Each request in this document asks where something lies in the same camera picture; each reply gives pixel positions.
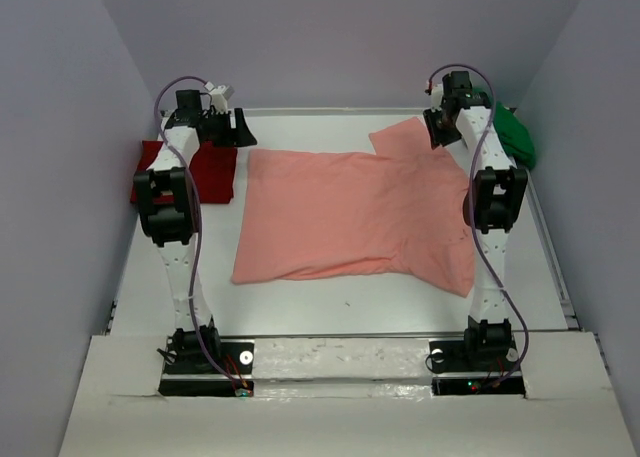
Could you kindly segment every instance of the green cloth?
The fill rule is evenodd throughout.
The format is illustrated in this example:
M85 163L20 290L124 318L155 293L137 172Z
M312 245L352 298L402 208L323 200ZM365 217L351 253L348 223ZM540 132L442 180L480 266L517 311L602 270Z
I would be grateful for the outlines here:
M533 147L529 131L518 118L502 103L496 105L493 126L507 155L529 169L536 165L536 149Z

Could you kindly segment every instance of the gray wall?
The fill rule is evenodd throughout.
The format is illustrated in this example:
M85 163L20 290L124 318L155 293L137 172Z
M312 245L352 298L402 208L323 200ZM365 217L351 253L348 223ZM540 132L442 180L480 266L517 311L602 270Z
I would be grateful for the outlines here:
M0 0L0 454L54 456L135 216L151 99L100 0Z
M517 103L578 1L104 0L152 94L195 73L249 107L420 106L455 60Z
M640 449L640 7L582 0L521 104L581 323L600 334Z

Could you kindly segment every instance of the red cloth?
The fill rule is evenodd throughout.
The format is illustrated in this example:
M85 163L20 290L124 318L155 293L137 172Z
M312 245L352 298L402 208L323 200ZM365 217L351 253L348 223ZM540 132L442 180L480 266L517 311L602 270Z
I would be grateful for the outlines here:
M142 156L136 171L146 170L162 148L160 141L142 141ZM191 159L189 169L198 188L203 204L228 204L233 198L233 178L236 173L235 147L214 147L205 142ZM171 197L160 197L158 203L171 202ZM136 202L136 192L131 189L131 202Z

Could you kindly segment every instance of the white table surface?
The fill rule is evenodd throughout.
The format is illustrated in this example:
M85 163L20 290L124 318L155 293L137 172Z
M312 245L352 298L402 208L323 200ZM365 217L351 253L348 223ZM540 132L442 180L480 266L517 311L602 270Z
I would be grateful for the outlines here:
M407 113L336 113L247 117L258 147L310 152L370 152L370 132L411 117ZM448 147L468 170L461 142ZM349 335L460 332L471 298L461 298L402 274L336 277L315 281L230 282L247 185L248 149L240 149L229 205L203 207L199 267L204 296L222 335ZM527 198L508 244L506 285L532 330L567 324L554 276ZM132 240L117 297L112 335L173 332L173 305L164 266L140 225ZM520 324L511 316L514 329Z

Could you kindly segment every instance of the pink t-shirt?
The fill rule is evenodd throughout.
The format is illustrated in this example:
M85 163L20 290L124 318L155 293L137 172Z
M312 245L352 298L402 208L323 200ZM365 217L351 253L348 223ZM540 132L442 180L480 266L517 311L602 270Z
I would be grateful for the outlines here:
M467 176L417 118L370 138L376 155L251 151L234 283L401 272L469 293Z

